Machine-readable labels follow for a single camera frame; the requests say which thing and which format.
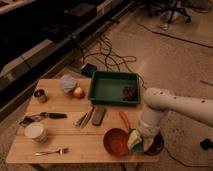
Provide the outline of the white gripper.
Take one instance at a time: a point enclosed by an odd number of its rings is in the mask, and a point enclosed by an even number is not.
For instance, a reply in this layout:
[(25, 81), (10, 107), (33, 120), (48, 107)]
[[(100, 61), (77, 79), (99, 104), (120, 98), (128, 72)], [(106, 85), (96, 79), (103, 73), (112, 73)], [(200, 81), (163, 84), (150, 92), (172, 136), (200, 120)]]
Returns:
[(143, 137), (155, 137), (160, 132), (160, 121), (165, 111), (144, 108), (139, 115), (137, 129)]

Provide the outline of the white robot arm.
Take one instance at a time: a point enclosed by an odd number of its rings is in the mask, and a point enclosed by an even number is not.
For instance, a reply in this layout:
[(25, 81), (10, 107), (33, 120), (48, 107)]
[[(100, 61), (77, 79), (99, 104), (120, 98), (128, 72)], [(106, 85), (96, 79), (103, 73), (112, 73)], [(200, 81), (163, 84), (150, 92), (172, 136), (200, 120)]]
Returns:
[(213, 100), (176, 96), (172, 91), (148, 88), (143, 95), (144, 108), (138, 126), (143, 137), (155, 137), (160, 131), (160, 121), (174, 111), (213, 127)]

